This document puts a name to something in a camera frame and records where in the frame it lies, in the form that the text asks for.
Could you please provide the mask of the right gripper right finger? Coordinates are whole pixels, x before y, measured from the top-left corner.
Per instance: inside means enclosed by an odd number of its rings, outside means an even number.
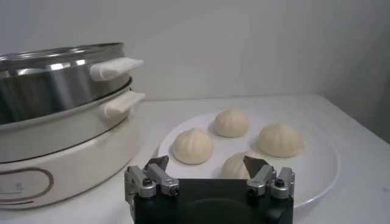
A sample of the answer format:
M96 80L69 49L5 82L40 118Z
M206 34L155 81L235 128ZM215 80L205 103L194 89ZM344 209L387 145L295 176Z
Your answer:
M272 198L284 200L294 197L295 173L290 167L282 167L277 172L263 159L245 156L244 165L250 178L246 181L247 194L250 197L261 197L269 191Z

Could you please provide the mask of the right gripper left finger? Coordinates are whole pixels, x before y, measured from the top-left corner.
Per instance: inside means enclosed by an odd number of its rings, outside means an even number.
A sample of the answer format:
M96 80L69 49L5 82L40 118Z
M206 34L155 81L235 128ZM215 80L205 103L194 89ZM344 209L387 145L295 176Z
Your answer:
M166 172L169 156L150 159L141 169L138 166L129 166L124 172L125 201L130 203L134 196L152 198L160 192L169 197L179 195L179 180L170 177Z

